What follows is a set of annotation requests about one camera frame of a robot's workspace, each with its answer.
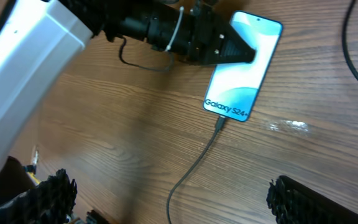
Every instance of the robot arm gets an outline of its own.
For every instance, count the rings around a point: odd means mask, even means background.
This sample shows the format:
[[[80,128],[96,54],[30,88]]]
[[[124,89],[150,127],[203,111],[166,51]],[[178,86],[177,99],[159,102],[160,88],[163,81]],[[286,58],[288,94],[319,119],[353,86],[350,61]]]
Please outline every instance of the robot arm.
[[[184,14],[171,51],[190,64],[251,62],[255,50],[212,12]],[[21,128],[65,66],[102,30],[163,51],[179,11],[151,0],[8,0],[0,17],[0,170]]]

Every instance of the table top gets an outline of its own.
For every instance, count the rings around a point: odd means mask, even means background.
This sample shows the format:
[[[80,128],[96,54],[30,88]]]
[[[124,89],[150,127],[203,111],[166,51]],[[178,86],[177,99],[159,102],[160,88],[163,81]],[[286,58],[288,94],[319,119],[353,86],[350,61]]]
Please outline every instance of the table top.
[[[171,201],[173,223],[275,223],[269,182],[287,175],[358,213],[358,82],[341,48],[350,1],[221,1],[280,21],[284,31],[246,123],[229,120]],[[191,3],[180,1],[174,5]],[[358,69],[358,3],[348,28]],[[129,67],[121,39],[104,35],[67,68],[45,100],[40,176],[66,168],[78,182],[75,211],[166,223],[169,190],[211,137],[202,102],[213,67],[181,62],[168,73]],[[168,58],[129,39],[124,58],[163,67]]]

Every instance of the black cord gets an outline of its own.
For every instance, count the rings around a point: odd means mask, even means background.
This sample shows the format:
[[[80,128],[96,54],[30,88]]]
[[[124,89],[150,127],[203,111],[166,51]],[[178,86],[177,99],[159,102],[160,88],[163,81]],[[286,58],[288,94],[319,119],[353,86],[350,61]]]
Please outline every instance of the black cord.
[[[349,8],[347,9],[346,15],[345,15],[345,19],[343,21],[343,27],[342,27],[342,49],[343,49],[343,54],[345,56],[345,61],[347,63],[347,66],[349,67],[349,69],[351,70],[351,72],[354,75],[354,78],[356,78],[356,80],[358,81],[358,71],[355,68],[351,56],[349,55],[349,49],[347,48],[347,40],[346,40],[346,31],[347,31],[347,24],[349,22],[349,18],[352,14],[352,10],[354,5],[356,4],[356,0],[352,0]]]
[[[135,67],[138,67],[138,68],[142,68],[142,69],[146,69],[146,70],[150,70],[150,71],[154,71],[154,72],[167,72],[169,70],[171,70],[172,66],[173,66],[173,61],[174,61],[174,58],[173,58],[173,55],[171,52],[167,52],[169,57],[170,57],[170,63],[167,67],[163,68],[163,69],[158,69],[158,68],[147,68],[147,67],[143,67],[141,65],[136,65],[136,64],[133,64],[133,63],[128,63],[126,62],[123,57],[122,57],[122,53],[124,51],[124,47],[125,45],[127,44],[127,39],[125,37],[122,37],[124,39],[123,43],[121,44],[120,48],[119,48],[119,53],[118,53],[118,57],[119,59],[121,60],[122,63],[124,64],[127,64],[127,65],[131,65],[131,66],[135,66]]]
[[[169,215],[169,203],[171,201],[173,193],[179,187],[179,185],[189,176],[191,171],[193,171],[193,169],[198,165],[198,163],[202,160],[202,158],[204,157],[204,155],[208,151],[209,147],[211,147],[212,143],[214,142],[214,140],[215,140],[216,136],[218,135],[219,131],[222,130],[225,120],[226,120],[226,118],[223,117],[223,116],[220,116],[218,118],[218,120],[216,121],[216,124],[215,124],[214,134],[212,135],[212,137],[209,140],[208,144],[205,146],[205,149],[200,154],[200,156],[197,158],[197,160],[194,162],[194,164],[190,167],[190,169],[186,172],[186,174],[183,175],[183,177],[175,184],[175,186],[173,186],[173,188],[169,192],[168,199],[167,199],[167,218],[168,218],[168,223],[169,224],[172,224],[171,217]]]

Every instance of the white cable tie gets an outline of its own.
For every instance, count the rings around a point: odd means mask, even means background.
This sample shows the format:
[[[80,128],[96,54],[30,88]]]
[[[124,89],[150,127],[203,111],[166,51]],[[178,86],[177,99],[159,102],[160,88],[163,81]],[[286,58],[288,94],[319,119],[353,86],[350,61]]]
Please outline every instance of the white cable tie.
[[[175,30],[173,31],[173,34],[172,34],[172,37],[171,37],[171,41],[169,42],[169,44],[167,45],[167,48],[165,48],[165,51],[168,52],[169,50],[171,50],[171,46],[173,44],[173,41],[175,40],[175,37],[177,36],[177,33],[178,33],[178,30],[179,30],[179,27],[180,27],[180,23],[181,23],[181,19],[183,17],[183,11],[185,10],[185,8],[183,6],[181,6],[179,8],[179,19],[178,19],[178,22],[177,22],[177,26],[175,28]]]

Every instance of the phone screen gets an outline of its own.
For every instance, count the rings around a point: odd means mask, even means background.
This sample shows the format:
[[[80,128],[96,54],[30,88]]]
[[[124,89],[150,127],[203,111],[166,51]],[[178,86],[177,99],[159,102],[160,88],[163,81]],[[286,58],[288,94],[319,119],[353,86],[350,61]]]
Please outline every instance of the phone screen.
[[[217,65],[204,99],[204,109],[246,121],[255,103],[283,26],[277,21],[237,11],[231,25],[256,49],[251,63]]]

